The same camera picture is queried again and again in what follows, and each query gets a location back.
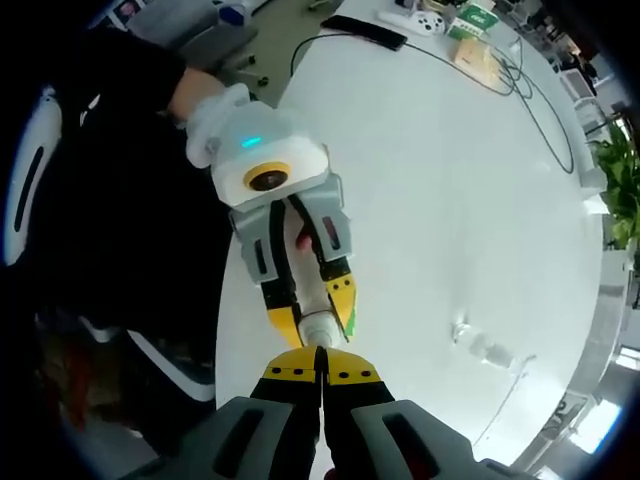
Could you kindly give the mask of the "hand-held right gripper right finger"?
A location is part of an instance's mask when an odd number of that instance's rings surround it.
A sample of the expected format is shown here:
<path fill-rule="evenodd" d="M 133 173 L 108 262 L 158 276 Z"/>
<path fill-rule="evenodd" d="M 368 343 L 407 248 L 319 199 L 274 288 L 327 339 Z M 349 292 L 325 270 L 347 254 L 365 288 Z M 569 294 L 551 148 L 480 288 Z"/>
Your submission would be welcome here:
<path fill-rule="evenodd" d="M 470 441 L 411 400 L 397 400 L 375 367 L 325 350 L 324 428 L 342 479 L 528 479 L 491 459 L 474 458 Z"/>

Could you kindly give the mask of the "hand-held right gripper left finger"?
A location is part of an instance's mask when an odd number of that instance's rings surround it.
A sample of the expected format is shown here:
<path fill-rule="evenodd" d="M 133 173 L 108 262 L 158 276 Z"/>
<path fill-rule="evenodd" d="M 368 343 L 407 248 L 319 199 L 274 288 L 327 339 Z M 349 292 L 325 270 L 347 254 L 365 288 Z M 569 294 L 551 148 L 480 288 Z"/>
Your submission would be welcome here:
<path fill-rule="evenodd" d="M 269 362 L 248 397 L 236 396 L 181 440 L 174 456 L 130 479 L 307 479 L 320 431 L 316 347 Z"/>

